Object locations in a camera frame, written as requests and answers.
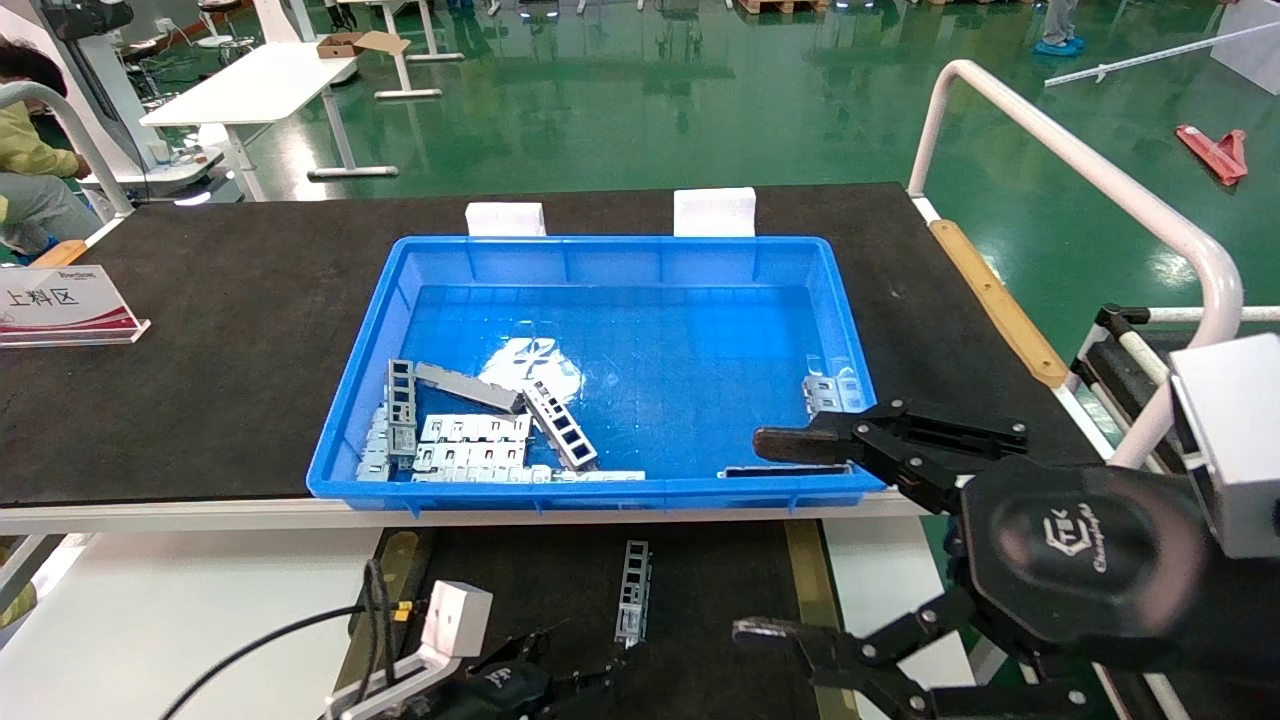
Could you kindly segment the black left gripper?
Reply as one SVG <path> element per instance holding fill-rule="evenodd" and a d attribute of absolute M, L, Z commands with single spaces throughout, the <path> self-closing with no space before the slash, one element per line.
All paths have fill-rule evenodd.
<path fill-rule="evenodd" d="M 554 702 L 570 706 L 614 693 L 628 671 L 646 662 L 645 650 L 613 650 L 600 662 L 554 680 L 536 666 L 549 643 L 550 632 L 512 635 L 500 647 L 503 665 L 440 691 L 440 719 L 544 719 Z"/>

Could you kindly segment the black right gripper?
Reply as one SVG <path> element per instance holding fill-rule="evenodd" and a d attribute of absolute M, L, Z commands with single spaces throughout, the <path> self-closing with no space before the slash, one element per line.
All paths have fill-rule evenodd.
<path fill-rule="evenodd" d="M 760 427 L 758 457 L 854 465 L 932 514 L 961 521 L 979 597 L 1048 644 L 1166 644 L 1196 601 L 1215 539 L 1196 496 L 1125 468 L 1051 466 L 1028 457 L 1028 429 L 892 398 L 861 413 L 818 411 L 805 427 Z M 927 450 L 996 462 L 963 488 Z M 1083 719 L 1085 692 L 1043 678 L 1021 688 L 925 688 L 901 662 L 977 615 L 946 591 L 869 637 L 772 618 L 732 625 L 742 647 L 794 653 L 812 685 L 852 691 L 890 719 Z"/>

